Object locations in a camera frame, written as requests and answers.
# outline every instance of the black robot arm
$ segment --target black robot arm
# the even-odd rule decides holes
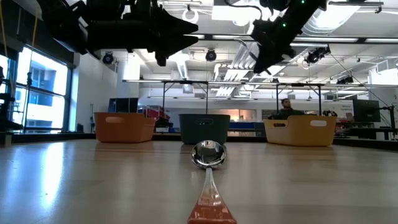
[[[87,0],[71,6],[65,0],[37,2],[52,37],[71,52],[94,55],[101,49],[147,49],[165,66],[169,56],[198,41],[185,35],[198,26],[171,16],[157,0]],[[122,17],[126,5],[131,12]]]
[[[260,3],[271,11],[283,11],[287,8],[284,16],[278,17],[274,22],[253,22],[251,37],[259,46],[254,73],[269,73],[268,68],[283,61],[283,55],[295,57],[296,53],[290,44],[302,33],[302,27],[318,8],[326,10],[327,0],[260,0]]]

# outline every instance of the plastic basket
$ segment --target plastic basket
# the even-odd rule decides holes
[[[155,120],[138,113],[95,113],[95,133],[100,142],[150,141]]]
[[[289,116],[287,120],[264,120],[269,143],[289,146],[330,146],[336,117]]]
[[[180,114],[181,140],[184,144],[197,144],[212,140],[226,142],[230,115],[222,114]]]

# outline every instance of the spoon handle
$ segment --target spoon handle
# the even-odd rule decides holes
[[[221,198],[213,178],[213,170],[206,169],[205,184],[197,204],[188,218],[188,224],[236,224]]]

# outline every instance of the man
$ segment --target man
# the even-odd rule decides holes
[[[303,111],[293,110],[289,99],[283,99],[282,106],[283,108],[279,111],[279,113],[273,115],[272,119],[287,119],[292,115],[305,115]]]

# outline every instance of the spoon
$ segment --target spoon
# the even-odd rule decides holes
[[[214,141],[199,142],[192,149],[191,160],[196,166],[206,169],[206,177],[198,202],[188,218],[188,224],[237,223],[221,198],[213,178],[213,169],[219,168],[226,160],[224,147]]]

